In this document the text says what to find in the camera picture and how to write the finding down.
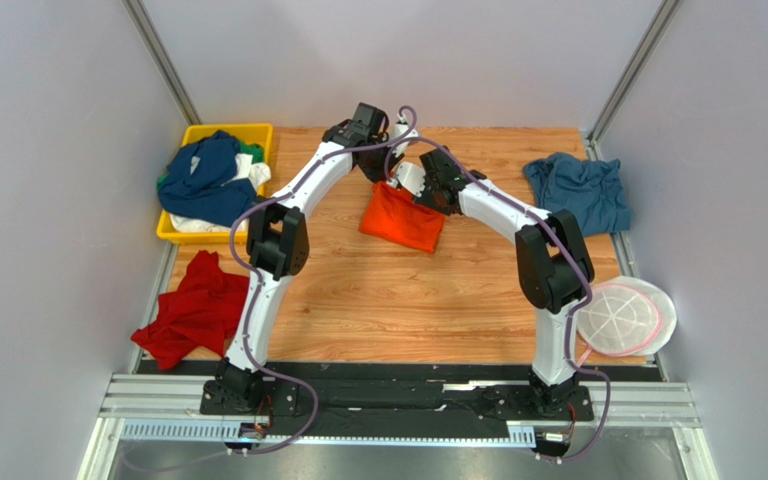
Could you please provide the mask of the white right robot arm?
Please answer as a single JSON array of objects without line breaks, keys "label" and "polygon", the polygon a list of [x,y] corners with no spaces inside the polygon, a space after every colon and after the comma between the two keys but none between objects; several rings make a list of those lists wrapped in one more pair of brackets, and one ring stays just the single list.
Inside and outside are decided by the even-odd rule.
[{"label": "white right robot arm", "polygon": [[575,216],[530,206],[467,171],[445,148],[420,157],[419,204],[482,222],[516,250],[520,288],[536,312],[536,347],[527,403],[541,416],[567,410],[578,387],[573,360],[575,312],[591,298],[594,278]]}]

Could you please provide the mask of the orange t-shirt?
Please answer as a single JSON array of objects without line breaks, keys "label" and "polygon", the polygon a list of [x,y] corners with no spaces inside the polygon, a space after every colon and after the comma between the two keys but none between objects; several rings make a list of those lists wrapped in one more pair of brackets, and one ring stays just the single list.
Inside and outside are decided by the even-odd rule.
[{"label": "orange t-shirt", "polygon": [[359,231],[429,254],[436,251],[445,216],[413,202],[406,189],[385,182],[372,185],[372,196],[359,224]]}]

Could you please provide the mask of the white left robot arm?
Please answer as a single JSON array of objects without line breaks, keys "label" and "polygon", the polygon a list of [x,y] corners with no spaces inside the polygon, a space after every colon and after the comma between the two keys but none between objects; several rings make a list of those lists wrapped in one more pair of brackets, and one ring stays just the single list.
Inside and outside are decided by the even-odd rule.
[{"label": "white left robot arm", "polygon": [[283,297],[309,258],[308,215],[354,168],[373,177],[385,173],[396,141],[413,137],[416,121],[407,106],[391,123],[384,111],[359,104],[352,118],[325,132],[291,181],[243,214],[249,258],[242,265],[250,273],[249,292],[231,347],[204,386],[202,412],[252,414],[264,404],[271,334]]}]

